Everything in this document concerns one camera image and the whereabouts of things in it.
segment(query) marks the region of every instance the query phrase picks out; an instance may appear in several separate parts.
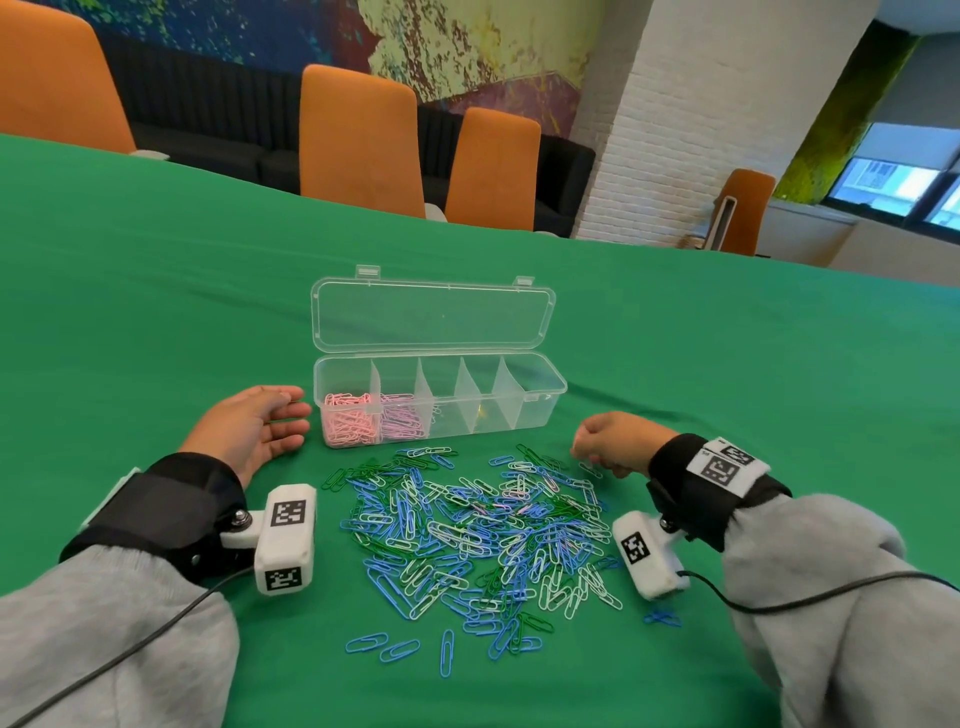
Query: hand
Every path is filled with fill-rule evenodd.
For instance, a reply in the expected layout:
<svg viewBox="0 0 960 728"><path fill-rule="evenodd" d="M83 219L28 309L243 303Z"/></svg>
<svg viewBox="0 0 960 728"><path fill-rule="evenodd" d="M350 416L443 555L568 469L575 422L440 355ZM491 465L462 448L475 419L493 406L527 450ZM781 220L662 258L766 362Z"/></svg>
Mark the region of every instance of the hand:
<svg viewBox="0 0 960 728"><path fill-rule="evenodd" d="M187 435L179 452L221 460L247 488L261 466L303 445L310 405L300 387L259 385L214 404Z"/></svg>
<svg viewBox="0 0 960 728"><path fill-rule="evenodd" d="M580 423L570 454L609 468L616 477L634 472L649 476L647 469L657 450L678 434L637 415L605 412Z"/></svg>

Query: screw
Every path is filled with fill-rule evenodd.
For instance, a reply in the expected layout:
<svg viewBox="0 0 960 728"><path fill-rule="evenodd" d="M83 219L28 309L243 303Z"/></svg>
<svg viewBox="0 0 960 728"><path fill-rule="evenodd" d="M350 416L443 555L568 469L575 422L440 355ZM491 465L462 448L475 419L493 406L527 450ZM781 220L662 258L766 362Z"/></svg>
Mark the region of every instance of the screw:
<svg viewBox="0 0 960 728"><path fill-rule="evenodd" d="M253 523L253 516L241 508L233 514L233 520L230 522L230 526L232 526L234 531L242 531L249 527L251 523Z"/></svg>

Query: box lid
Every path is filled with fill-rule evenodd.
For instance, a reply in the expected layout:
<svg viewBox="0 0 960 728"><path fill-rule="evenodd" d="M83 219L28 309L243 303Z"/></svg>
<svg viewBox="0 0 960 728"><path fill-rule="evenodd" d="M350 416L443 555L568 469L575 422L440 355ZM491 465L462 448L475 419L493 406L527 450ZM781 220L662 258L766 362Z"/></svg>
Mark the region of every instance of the box lid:
<svg viewBox="0 0 960 728"><path fill-rule="evenodd" d="M513 285L389 280L379 266L313 285L313 343L327 353L533 349L557 297L533 278Z"/></svg>

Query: orange chair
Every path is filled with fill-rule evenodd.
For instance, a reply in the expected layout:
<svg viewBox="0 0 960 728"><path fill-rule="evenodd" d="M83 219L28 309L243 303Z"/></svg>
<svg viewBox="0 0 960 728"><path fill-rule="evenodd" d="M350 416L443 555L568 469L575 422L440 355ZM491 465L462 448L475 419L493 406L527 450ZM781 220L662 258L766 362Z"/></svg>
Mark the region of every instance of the orange chair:
<svg viewBox="0 0 960 728"><path fill-rule="evenodd" d="M471 107L457 141L447 221L481 228L534 228L540 124Z"/></svg>
<svg viewBox="0 0 960 728"><path fill-rule="evenodd" d="M756 255L756 242L760 237L763 214L767 211L767 204L776 185L777 178L762 172L753 169L733 170L716 200L710 220L712 228L717 223L717 215L723 201L728 197L736 200L736 207L727 224L726 235L719 244L721 252Z"/></svg>
<svg viewBox="0 0 960 728"><path fill-rule="evenodd" d="M413 89L308 65L300 90L300 194L424 217Z"/></svg>
<svg viewBox="0 0 960 728"><path fill-rule="evenodd" d="M67 12L0 0L0 133L136 150L93 29Z"/></svg>

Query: black wrist strap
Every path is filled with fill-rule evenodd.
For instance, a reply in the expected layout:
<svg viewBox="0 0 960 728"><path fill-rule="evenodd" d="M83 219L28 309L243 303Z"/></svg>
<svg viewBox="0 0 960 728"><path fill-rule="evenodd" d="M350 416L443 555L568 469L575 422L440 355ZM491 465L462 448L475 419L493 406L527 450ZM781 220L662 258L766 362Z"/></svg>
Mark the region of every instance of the black wrist strap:
<svg viewBox="0 0 960 728"><path fill-rule="evenodd" d="M220 532L247 499L233 470L216 458L177 453L134 475L64 548L65 561L89 546L121 546L169 561L199 583L238 568L249 554L224 549Z"/></svg>
<svg viewBox="0 0 960 728"><path fill-rule="evenodd" d="M756 480L743 498L716 483L689 472L686 466L707 443L694 434L678 435L650 461L647 484L656 508L691 538L701 539L717 551L724 550L724 536L734 511L754 508L790 490L770 475Z"/></svg>

